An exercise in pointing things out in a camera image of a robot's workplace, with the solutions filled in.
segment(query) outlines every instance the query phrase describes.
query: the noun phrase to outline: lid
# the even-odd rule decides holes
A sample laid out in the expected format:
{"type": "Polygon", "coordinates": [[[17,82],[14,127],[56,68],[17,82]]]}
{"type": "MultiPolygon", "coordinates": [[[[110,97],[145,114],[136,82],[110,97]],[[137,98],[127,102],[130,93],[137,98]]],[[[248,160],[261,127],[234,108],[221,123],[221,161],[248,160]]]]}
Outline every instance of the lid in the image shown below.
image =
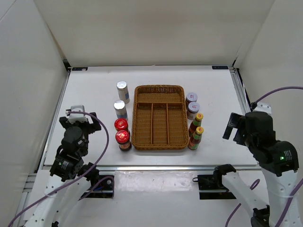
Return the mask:
{"type": "Polygon", "coordinates": [[[126,143],[129,140],[129,133],[124,130],[117,132],[116,140],[118,143],[126,143]]]}
{"type": "Polygon", "coordinates": [[[197,127],[196,128],[196,134],[201,135],[204,132],[204,129],[202,127],[197,127]]]}
{"type": "Polygon", "coordinates": [[[191,102],[190,104],[188,104],[188,110],[192,113],[197,113],[199,109],[200,109],[199,103],[191,102]]]}
{"type": "Polygon", "coordinates": [[[123,108],[125,108],[125,103],[122,100],[118,100],[114,103],[114,108],[116,110],[123,110],[123,108]]]}
{"type": "Polygon", "coordinates": [[[127,83],[125,82],[125,81],[119,81],[118,83],[117,83],[117,88],[119,89],[119,90],[123,90],[124,88],[126,88],[127,87],[127,83]]]}
{"type": "Polygon", "coordinates": [[[197,119],[198,121],[202,120],[202,119],[203,119],[203,114],[197,113],[196,119],[197,119]]]}
{"type": "Polygon", "coordinates": [[[124,130],[128,127],[128,123],[127,120],[124,118],[119,118],[115,121],[115,128],[120,131],[120,130],[124,130]]]}
{"type": "Polygon", "coordinates": [[[186,99],[190,102],[196,102],[198,100],[198,95],[194,92],[189,92],[186,96],[186,99]]]}

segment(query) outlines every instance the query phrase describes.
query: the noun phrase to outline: wicker tray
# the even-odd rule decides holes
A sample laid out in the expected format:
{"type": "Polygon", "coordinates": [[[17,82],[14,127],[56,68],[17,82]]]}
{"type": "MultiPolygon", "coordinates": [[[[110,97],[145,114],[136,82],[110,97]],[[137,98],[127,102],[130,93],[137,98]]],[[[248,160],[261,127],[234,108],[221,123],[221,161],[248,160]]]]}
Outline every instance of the wicker tray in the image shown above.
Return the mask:
{"type": "Polygon", "coordinates": [[[137,150],[178,150],[188,145],[184,90],[138,86],[134,92],[132,143],[137,150]]]}

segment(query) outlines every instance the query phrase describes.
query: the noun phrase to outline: purple cable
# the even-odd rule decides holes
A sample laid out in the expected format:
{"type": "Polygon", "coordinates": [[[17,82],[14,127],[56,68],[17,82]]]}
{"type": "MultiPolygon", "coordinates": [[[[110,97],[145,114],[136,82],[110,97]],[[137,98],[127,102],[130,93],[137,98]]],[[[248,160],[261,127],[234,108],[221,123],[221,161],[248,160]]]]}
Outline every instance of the purple cable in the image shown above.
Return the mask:
{"type": "Polygon", "coordinates": [[[105,125],[102,123],[102,121],[100,121],[97,117],[95,117],[94,115],[91,115],[90,113],[87,113],[87,112],[81,112],[81,111],[78,111],[78,112],[75,112],[75,111],[69,111],[70,114],[84,114],[84,115],[88,115],[92,118],[94,118],[95,120],[97,120],[99,122],[99,124],[101,124],[105,130],[105,133],[106,133],[106,136],[107,136],[107,141],[106,141],[106,145],[105,145],[105,148],[102,152],[102,154],[100,155],[100,157],[96,160],[96,162],[82,175],[80,175],[79,177],[77,177],[75,180],[65,184],[65,185],[62,185],[58,188],[56,188],[55,190],[53,190],[52,192],[48,193],[48,195],[40,198],[39,200],[37,200],[36,202],[32,203],[31,205],[29,205],[28,207],[26,207],[24,210],[20,211],[20,213],[18,213],[12,220],[11,222],[9,223],[8,227],[11,227],[14,223],[14,221],[21,215],[23,214],[25,211],[27,211],[28,209],[32,208],[33,206],[35,206],[36,204],[40,203],[41,201],[45,200],[48,196],[52,195],[52,194],[55,194],[56,192],[60,191],[61,189],[63,188],[66,188],[68,186],[70,186],[71,184],[77,182],[78,180],[80,180],[81,178],[83,178],[86,174],[88,174],[93,168],[95,168],[95,166],[97,165],[97,163],[100,161],[100,159],[104,156],[105,154],[105,151],[107,150],[107,147],[108,147],[108,144],[109,144],[109,134],[108,134],[108,131],[107,131],[107,128],[105,127],[105,125]]]}
{"type": "Polygon", "coordinates": [[[112,198],[113,198],[113,197],[114,197],[114,193],[115,193],[115,180],[114,180],[114,178],[113,178],[112,176],[106,176],[106,177],[103,177],[101,180],[99,180],[99,181],[95,184],[95,186],[93,186],[93,187],[91,188],[91,190],[90,190],[88,193],[86,193],[84,196],[82,196],[82,197],[79,199],[79,201],[80,201],[80,200],[83,200],[83,199],[86,198],[86,197],[88,197],[88,195],[91,194],[91,193],[94,191],[94,189],[97,188],[98,185],[99,185],[102,181],[104,181],[105,179],[108,179],[108,178],[111,179],[112,182],[113,182],[113,196],[112,196],[112,198]]]}
{"type": "MultiPolygon", "coordinates": [[[[301,186],[303,185],[303,178],[300,180],[300,182],[297,184],[297,186],[295,186],[295,188],[292,190],[292,192],[290,193],[290,196],[294,196],[297,191],[301,188],[301,186]]],[[[279,218],[278,222],[276,223],[275,227],[279,227],[282,222],[283,222],[283,219],[285,218],[285,215],[286,213],[288,212],[288,209],[290,207],[290,204],[292,203],[292,200],[293,200],[293,197],[289,197],[287,202],[286,202],[286,205],[285,205],[285,208],[281,214],[281,217],[279,218]]]]}
{"type": "MultiPolygon", "coordinates": [[[[255,180],[254,183],[252,183],[252,185],[250,186],[250,189],[251,189],[251,190],[254,190],[254,189],[257,187],[257,185],[258,185],[259,183],[260,183],[260,179],[255,180]]],[[[228,226],[228,224],[229,224],[231,218],[232,218],[233,215],[236,213],[236,211],[240,208],[240,206],[241,206],[241,203],[239,203],[239,204],[236,206],[236,208],[232,211],[232,213],[230,214],[230,216],[227,218],[227,221],[226,221],[226,223],[225,223],[225,227],[228,226]]]]}
{"type": "Polygon", "coordinates": [[[257,99],[256,102],[254,102],[254,103],[260,102],[263,98],[266,98],[267,96],[271,95],[272,93],[275,93],[277,91],[287,90],[287,89],[300,89],[300,90],[303,90],[303,87],[297,87],[297,86],[280,87],[280,88],[277,88],[275,90],[272,90],[272,91],[266,93],[261,98],[257,99]]]}

